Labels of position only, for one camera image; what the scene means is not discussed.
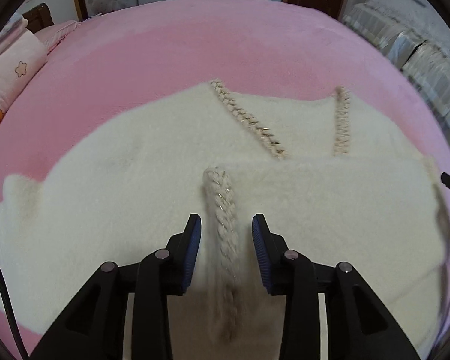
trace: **bed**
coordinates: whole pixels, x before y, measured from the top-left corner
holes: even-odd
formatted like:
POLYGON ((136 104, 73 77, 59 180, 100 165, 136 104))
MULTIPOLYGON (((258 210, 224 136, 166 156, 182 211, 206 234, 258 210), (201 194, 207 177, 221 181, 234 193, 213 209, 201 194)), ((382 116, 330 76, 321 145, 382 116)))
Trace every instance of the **bed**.
MULTIPOLYGON (((172 0, 92 18, 50 52, 0 124, 0 201, 7 175, 44 180, 113 116, 214 77, 237 92, 300 100, 344 85, 450 174, 450 148, 419 94, 341 23, 264 0, 172 0)), ((448 267, 447 294, 450 257, 448 267)), ((22 334, 29 350, 41 337, 22 334)), ((14 350, 1 311, 0 336, 14 350)))
POLYGON ((450 29, 433 7, 424 0, 366 0, 343 23, 402 71, 450 146, 450 29))

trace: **pink bedspread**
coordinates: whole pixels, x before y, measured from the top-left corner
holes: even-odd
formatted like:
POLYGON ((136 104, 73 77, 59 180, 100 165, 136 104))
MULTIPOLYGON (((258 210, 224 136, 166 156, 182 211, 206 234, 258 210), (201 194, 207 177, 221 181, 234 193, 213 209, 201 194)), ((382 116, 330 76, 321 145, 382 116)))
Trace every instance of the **pink bedspread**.
MULTIPOLYGON (((43 180, 116 114, 215 77, 233 91, 303 100, 344 85, 450 173, 450 150, 425 103, 342 24, 264 0, 173 0, 89 20, 49 55, 0 125, 0 201, 7 175, 43 180)), ((1 312, 0 335, 17 354, 1 312)), ((25 333, 30 351, 39 338, 25 333)))

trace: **garment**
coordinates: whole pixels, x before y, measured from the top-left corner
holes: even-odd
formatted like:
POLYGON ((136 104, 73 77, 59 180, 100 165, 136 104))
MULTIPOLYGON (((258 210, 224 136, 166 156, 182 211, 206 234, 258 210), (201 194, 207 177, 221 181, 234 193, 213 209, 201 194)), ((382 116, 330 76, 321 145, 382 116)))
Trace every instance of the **garment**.
MULTIPOLYGON (((233 96, 266 123, 295 158, 333 160, 333 96, 315 102, 233 96)), ((394 123, 353 95, 349 101, 349 156, 421 159, 394 123)), ((196 212, 204 231, 192 284, 185 297, 169 298, 175 358, 273 359, 279 349, 276 340, 238 340, 217 350, 208 339, 206 323, 211 258, 207 245, 212 234, 206 230, 203 172, 210 166, 251 160, 264 167, 277 161, 204 83, 103 124, 72 148, 43 182, 9 176, 0 203, 0 264, 18 321, 45 332, 102 262, 121 266, 140 261, 164 247, 196 212)), ((416 250, 409 249, 413 260, 416 250)), ((431 251, 428 270, 435 271, 444 260, 443 243, 432 245, 431 251)), ((429 295, 437 293, 440 286, 428 287, 429 295)), ((440 297, 432 303, 430 313, 437 314, 440 297)), ((267 303, 262 307, 267 310, 267 303)), ((426 321, 428 326, 432 320, 436 316, 426 321)), ((276 332, 275 325, 270 329, 276 332)))

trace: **pink pillow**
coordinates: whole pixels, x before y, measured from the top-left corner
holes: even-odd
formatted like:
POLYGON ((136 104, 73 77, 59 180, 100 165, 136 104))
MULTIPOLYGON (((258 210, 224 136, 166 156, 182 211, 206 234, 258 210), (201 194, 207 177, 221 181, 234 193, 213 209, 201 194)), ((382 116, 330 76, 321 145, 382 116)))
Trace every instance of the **pink pillow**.
POLYGON ((0 122, 46 61, 47 49, 28 30, 0 55, 0 122))
POLYGON ((62 24, 46 27, 35 34, 35 36, 51 52, 65 37, 78 27, 79 23, 69 20, 62 24))

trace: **black cable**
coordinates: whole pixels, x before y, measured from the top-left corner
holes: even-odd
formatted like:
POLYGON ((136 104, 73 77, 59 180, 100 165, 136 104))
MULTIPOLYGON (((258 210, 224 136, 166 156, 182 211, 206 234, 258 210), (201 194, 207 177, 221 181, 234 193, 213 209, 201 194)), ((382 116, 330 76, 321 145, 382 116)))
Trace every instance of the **black cable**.
POLYGON ((13 314, 12 303, 10 301, 10 296, 8 295, 7 285, 5 284, 5 279, 3 278, 3 273, 0 269, 0 296, 2 297, 3 307, 5 308, 5 314, 7 316, 8 325, 15 340, 15 345, 20 352, 23 360, 28 360, 28 352, 23 344, 22 336, 18 330, 17 320, 13 314))

